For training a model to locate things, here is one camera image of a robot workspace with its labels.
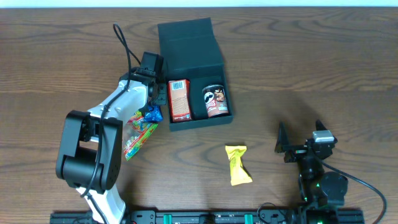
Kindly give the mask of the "blue Oreo cookie pack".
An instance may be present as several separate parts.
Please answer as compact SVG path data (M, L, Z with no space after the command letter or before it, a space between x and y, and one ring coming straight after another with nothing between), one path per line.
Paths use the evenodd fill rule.
M147 111L144 115L144 121L148 123L159 123L163 121L162 112L160 106L148 106Z

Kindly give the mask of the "red wafer snack box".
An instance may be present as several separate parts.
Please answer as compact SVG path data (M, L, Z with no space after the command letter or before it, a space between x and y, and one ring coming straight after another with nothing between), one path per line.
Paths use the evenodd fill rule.
M174 123L192 120L188 101L189 84L187 79L168 83L170 114Z

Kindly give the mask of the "red Pringles can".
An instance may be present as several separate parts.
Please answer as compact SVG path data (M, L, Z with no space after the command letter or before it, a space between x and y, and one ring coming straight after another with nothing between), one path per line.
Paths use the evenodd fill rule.
M209 85L202 92L209 118L229 114L223 85Z

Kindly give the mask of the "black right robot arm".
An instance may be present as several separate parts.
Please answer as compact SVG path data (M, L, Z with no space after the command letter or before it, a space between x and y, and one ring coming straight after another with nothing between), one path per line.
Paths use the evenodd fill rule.
M345 203L348 179L324 170L323 160L330 157L337 138L321 121L304 144L289 143L283 122L279 123L276 153L284 154L285 163L298 165L298 186L303 202L285 215L286 223L338 223L337 209Z

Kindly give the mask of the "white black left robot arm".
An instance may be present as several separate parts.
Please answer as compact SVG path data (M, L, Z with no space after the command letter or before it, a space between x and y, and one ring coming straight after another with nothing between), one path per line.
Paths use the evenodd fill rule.
M164 92L160 69L134 67L101 103L67 114L55 173L86 200L89 210L53 213L51 223L129 223L127 205L116 185L124 135L133 114L163 104Z

